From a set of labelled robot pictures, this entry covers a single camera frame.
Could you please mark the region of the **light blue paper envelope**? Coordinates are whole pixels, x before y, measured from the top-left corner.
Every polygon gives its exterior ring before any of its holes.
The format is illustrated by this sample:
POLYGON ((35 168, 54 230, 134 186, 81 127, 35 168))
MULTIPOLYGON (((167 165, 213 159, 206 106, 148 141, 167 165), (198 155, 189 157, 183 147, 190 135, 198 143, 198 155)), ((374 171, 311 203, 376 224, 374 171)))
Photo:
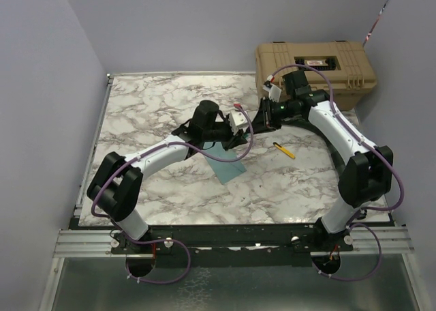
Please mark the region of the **light blue paper envelope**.
MULTIPOLYGON (((233 151, 225 151, 221 143, 207 142, 204 145, 204 150, 208 154, 223 160, 233 160, 237 157, 233 151)), ((206 161, 222 185, 247 171, 241 161, 218 162, 210 158, 206 158, 206 161)))

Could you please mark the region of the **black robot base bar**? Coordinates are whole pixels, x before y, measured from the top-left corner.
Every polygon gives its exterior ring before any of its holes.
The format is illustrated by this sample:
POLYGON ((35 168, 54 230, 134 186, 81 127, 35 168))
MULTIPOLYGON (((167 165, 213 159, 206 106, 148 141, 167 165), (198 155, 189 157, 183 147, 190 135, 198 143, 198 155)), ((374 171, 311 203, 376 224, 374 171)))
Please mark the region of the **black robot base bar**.
POLYGON ((314 256, 351 252, 348 231, 327 237, 317 224, 152 225, 143 241, 133 243, 111 223, 81 226, 73 230, 96 231, 111 241, 108 256, 125 257, 135 266, 158 268, 309 267, 314 256))

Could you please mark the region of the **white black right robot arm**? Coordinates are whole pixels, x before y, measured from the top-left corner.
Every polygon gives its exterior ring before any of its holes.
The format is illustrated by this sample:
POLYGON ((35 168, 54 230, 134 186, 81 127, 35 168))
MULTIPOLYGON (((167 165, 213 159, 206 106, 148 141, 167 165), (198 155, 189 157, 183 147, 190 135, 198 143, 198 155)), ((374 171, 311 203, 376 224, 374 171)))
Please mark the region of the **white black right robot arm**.
POLYGON ((317 220, 314 245, 329 250, 337 243, 354 215, 379 200, 392 186, 393 152, 379 147, 361 134, 337 108, 332 89, 314 90, 305 75, 307 66, 284 76, 290 100, 280 100, 281 89, 270 75, 263 84, 267 96, 260 100, 252 121, 255 133, 281 128, 286 119, 303 120, 312 125, 330 143, 344 163, 339 174, 339 197, 330 210, 317 220))

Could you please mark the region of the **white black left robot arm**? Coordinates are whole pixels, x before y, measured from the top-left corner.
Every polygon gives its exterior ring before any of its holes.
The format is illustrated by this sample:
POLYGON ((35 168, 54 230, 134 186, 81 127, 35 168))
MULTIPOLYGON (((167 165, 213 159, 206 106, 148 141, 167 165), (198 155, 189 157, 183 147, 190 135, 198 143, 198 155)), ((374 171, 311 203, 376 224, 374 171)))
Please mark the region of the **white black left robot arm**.
POLYGON ((214 161, 222 159, 206 152, 205 143, 222 143, 231 149, 246 140, 244 130, 252 130, 248 114, 240 104, 224 115, 218 104, 202 100, 193 115, 171 134, 142 151, 121 156, 107 154, 87 188, 92 200, 92 215, 108 218, 127 235, 127 245, 137 253, 150 246, 148 224, 136 209, 142 182, 171 164, 182 162, 201 153, 214 161))

